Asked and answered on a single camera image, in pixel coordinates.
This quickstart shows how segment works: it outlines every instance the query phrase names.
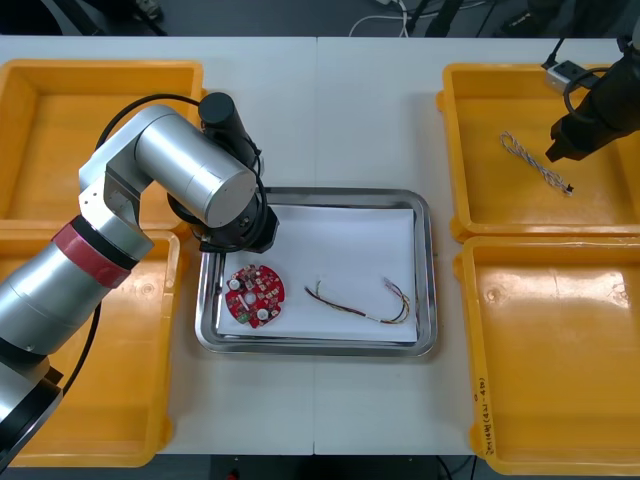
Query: floor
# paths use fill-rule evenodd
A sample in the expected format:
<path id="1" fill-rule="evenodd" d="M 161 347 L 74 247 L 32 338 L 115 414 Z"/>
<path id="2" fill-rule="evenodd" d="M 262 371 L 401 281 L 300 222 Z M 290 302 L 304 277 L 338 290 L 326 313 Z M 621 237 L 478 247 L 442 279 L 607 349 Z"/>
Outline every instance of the floor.
<path id="1" fill-rule="evenodd" d="M 54 13 L 63 33 L 78 35 L 75 27 L 61 14 L 53 0 L 43 0 Z M 158 24 L 175 36 L 310 36 L 345 37 L 359 19 L 368 15 L 398 16 L 397 7 L 384 6 L 376 0 L 157 0 L 165 12 Z M 443 0 L 432 0 L 427 12 L 436 10 Z M 558 20 L 548 28 L 546 36 L 557 36 L 571 19 L 574 0 L 564 0 Z M 153 35 L 136 20 L 110 22 L 98 11 L 84 4 L 93 20 L 109 35 Z M 409 10 L 419 0 L 405 0 Z M 487 15 L 490 1 L 466 0 L 465 10 L 458 12 L 449 36 L 474 37 Z M 525 9 L 526 0 L 498 0 L 480 36 L 491 36 L 507 18 Z M 626 11 L 611 28 L 608 36 L 630 33 L 640 15 L 640 2 L 630 1 Z M 424 34 L 430 19 L 418 23 L 414 36 Z M 354 36 L 394 37 L 400 33 L 399 20 L 368 20 Z"/>
<path id="2" fill-rule="evenodd" d="M 78 35 L 75 27 L 61 14 L 53 0 L 43 0 L 54 13 L 65 35 Z M 431 2 L 437 8 L 442 0 Z M 169 35 L 188 36 L 347 36 L 354 23 L 368 15 L 391 15 L 398 13 L 392 7 L 385 7 L 375 0 L 160 0 L 165 17 L 159 25 Z M 406 0 L 412 9 L 418 0 Z M 573 0 L 568 0 L 553 22 L 547 36 L 557 36 L 557 32 L 571 18 Z M 147 28 L 135 20 L 113 23 L 99 12 L 83 4 L 93 20 L 109 35 L 152 35 Z M 491 33 L 507 18 L 526 6 L 526 0 L 500 0 L 492 12 L 480 36 Z M 460 11 L 450 31 L 454 37 L 474 37 L 490 8 L 485 3 Z M 627 11 L 608 32 L 615 37 L 632 30 L 640 15 L 640 2 L 630 2 Z M 428 26 L 428 19 L 421 20 L 414 36 L 421 36 Z M 363 22 L 354 36 L 394 37 L 398 36 L 401 24 L 398 20 L 370 20 Z M 455 480 L 468 479 L 472 461 L 466 456 L 443 457 Z M 368 457 L 357 458 L 344 464 L 345 459 L 330 459 L 342 462 L 338 468 L 345 478 L 358 480 L 397 479 L 437 479 L 444 478 L 444 472 L 435 457 Z M 141 469 L 8 469 L 2 480 L 223 480 L 237 468 L 242 480 L 293 480 L 304 462 L 310 460 L 299 457 L 229 457 L 204 455 L 159 455 L 149 465 Z M 370 468 L 376 468 L 375 476 Z M 488 465 L 479 460 L 475 480 L 495 480 L 499 477 Z M 341 476 L 327 475 L 323 478 L 339 480 Z M 524 480 L 541 477 L 521 477 Z M 545 477 L 554 480 L 560 477 Z"/>
<path id="3" fill-rule="evenodd" d="M 453 480 L 469 480 L 473 457 L 442 457 Z M 303 457 L 231 457 L 206 455 L 158 455 L 138 469 L 8 469 L 2 480 L 227 480 L 236 470 L 239 480 L 447 480 L 435 457 L 331 457 L 327 470 Z M 478 460 L 474 480 L 499 480 L 483 460 Z M 521 476 L 518 480 L 565 480 L 568 477 Z M 617 477 L 571 477 L 597 480 Z"/>

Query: handwritten label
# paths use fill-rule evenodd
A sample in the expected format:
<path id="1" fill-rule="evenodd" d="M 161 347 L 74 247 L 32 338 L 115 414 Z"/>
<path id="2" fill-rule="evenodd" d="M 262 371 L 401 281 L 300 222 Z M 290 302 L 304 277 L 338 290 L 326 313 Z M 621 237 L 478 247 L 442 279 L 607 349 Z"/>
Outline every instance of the handwritten label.
<path id="1" fill-rule="evenodd" d="M 482 412 L 482 435 L 484 436 L 484 443 L 486 446 L 485 456 L 495 455 L 494 442 L 493 442 L 493 421 L 491 420 L 491 413 L 489 412 L 489 401 L 487 400 L 487 381 L 484 378 L 478 380 L 478 394 L 476 394 L 475 400 L 480 401 L 480 407 Z"/>

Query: white paper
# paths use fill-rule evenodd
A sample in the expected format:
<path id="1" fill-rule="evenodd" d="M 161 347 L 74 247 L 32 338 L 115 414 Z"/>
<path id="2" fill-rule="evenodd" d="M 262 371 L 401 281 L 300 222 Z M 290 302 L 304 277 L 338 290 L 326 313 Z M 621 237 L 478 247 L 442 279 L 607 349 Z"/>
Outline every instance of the white paper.
<path id="1" fill-rule="evenodd" d="M 282 279 L 286 298 L 280 316 L 252 328 L 238 323 L 222 302 L 218 331 L 228 335 L 332 340 L 417 341 L 413 256 L 413 211 L 329 207 L 272 207 L 280 226 L 273 247 L 263 254 L 227 255 L 225 285 L 249 265 L 266 265 Z M 389 278 L 411 300 L 401 324 L 380 324 L 340 312 L 309 296 L 315 289 L 336 303 L 379 318 L 394 318 L 400 299 L 385 287 Z"/>

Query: electronic component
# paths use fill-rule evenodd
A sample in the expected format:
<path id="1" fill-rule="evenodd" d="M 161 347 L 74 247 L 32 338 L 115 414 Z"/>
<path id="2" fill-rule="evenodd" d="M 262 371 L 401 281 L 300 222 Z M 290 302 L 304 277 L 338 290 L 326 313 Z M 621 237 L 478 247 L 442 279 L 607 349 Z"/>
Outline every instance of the electronic component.
<path id="1" fill-rule="evenodd" d="M 239 288 L 232 288 L 235 282 L 238 282 Z M 227 285 L 227 308 L 239 323 L 258 328 L 280 315 L 280 304 L 285 299 L 284 285 L 269 267 L 248 265 L 234 273 Z"/>

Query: wire harness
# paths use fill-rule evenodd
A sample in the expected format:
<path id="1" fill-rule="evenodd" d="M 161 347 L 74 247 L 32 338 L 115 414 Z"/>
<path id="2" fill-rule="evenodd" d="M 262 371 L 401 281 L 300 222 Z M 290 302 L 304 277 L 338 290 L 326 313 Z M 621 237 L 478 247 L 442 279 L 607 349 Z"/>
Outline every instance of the wire harness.
<path id="1" fill-rule="evenodd" d="M 411 309 L 411 302 L 409 297 L 405 295 L 400 288 L 393 283 L 388 278 L 384 277 L 384 286 L 391 293 L 396 295 L 402 300 L 402 310 L 400 313 L 394 318 L 378 318 L 373 315 L 369 315 L 368 313 L 362 312 L 355 308 L 347 307 L 345 305 L 340 305 L 338 303 L 327 300 L 322 295 L 320 295 L 320 281 L 316 283 L 315 291 L 312 291 L 309 287 L 304 287 L 305 292 L 311 295 L 313 298 L 318 300 L 319 302 L 324 303 L 325 305 L 329 305 L 331 308 L 338 310 L 340 312 L 353 313 L 354 315 L 358 315 L 360 317 L 368 318 L 369 320 L 373 320 L 374 322 L 385 323 L 385 324 L 398 324 L 404 322 L 409 317 L 409 312 Z"/>
<path id="2" fill-rule="evenodd" d="M 535 160 L 535 158 L 533 158 L 531 154 L 527 152 L 527 149 L 520 145 L 520 143 L 518 143 L 516 138 L 511 133 L 506 131 L 502 132 L 500 134 L 500 143 L 505 148 L 505 150 L 507 150 L 507 152 L 524 158 L 529 165 L 534 167 L 542 174 L 545 182 L 547 182 L 549 185 L 555 188 L 559 188 L 568 196 L 571 196 L 573 194 L 573 187 L 571 186 L 571 184 L 566 184 L 560 174 L 540 165 Z"/>

